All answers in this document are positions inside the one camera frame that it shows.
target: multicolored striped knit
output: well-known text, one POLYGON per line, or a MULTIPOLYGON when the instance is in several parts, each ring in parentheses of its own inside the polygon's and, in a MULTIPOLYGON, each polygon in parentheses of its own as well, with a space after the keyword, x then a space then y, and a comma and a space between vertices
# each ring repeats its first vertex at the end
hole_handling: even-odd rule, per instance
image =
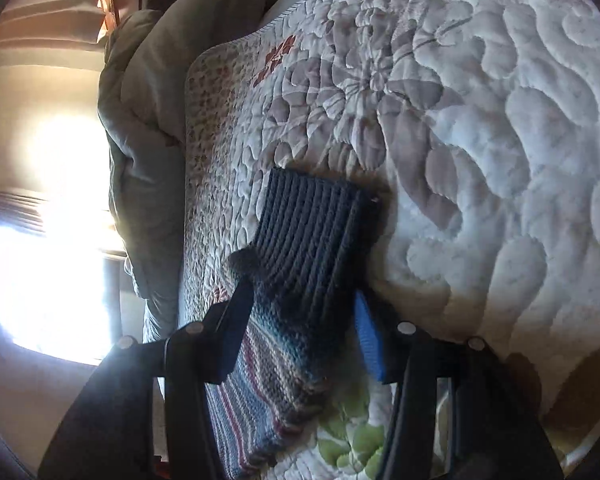
POLYGON ((228 478, 253 475, 322 409, 375 209, 349 182, 272 170, 255 240, 230 258, 254 284, 250 322, 234 371, 207 386, 228 478))

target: bed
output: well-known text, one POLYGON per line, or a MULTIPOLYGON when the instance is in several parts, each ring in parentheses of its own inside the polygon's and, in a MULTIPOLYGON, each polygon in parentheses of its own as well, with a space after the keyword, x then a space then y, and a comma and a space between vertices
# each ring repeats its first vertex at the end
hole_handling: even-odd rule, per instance
MULTIPOLYGON (((271 168, 344 176, 386 207, 371 286, 436 337, 483 336, 570 471, 600 435, 600 13, 295 1, 189 70, 178 323, 230 293, 225 262, 254 237, 271 168)), ((374 477, 392 390, 353 340, 338 369, 327 410, 262 478, 374 477)))

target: sunlight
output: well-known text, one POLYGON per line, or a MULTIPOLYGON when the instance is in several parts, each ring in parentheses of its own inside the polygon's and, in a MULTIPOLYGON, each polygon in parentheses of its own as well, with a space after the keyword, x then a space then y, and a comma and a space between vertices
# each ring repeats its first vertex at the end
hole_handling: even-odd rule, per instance
POLYGON ((109 352, 102 255, 0 228, 0 323, 14 343, 97 365, 109 352))

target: window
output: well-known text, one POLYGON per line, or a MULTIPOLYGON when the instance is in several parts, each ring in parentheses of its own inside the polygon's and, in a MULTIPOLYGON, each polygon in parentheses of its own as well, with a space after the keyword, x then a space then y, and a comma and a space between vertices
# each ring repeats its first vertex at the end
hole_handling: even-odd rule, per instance
POLYGON ((0 228, 0 323, 14 343, 98 364, 112 345, 104 262, 66 238, 0 228))

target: silver screw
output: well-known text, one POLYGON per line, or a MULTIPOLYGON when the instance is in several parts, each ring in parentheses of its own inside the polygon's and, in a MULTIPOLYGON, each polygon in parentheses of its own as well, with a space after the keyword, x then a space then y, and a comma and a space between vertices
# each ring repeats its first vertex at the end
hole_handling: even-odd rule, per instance
POLYGON ((486 346, 484 339, 481 337, 472 337, 468 342, 469 348, 476 352, 482 352, 486 346))
POLYGON ((129 335, 123 335, 118 341, 118 348, 126 350, 136 344, 136 340, 129 335))
POLYGON ((204 329, 205 329, 205 326, 199 321, 194 321, 193 323, 189 323, 187 325, 187 327, 185 328, 187 334, 189 334, 189 335, 202 334, 202 331, 204 329))
POLYGON ((413 335, 416 333, 416 326, 409 321, 401 321, 398 323, 398 332, 404 335, 413 335))

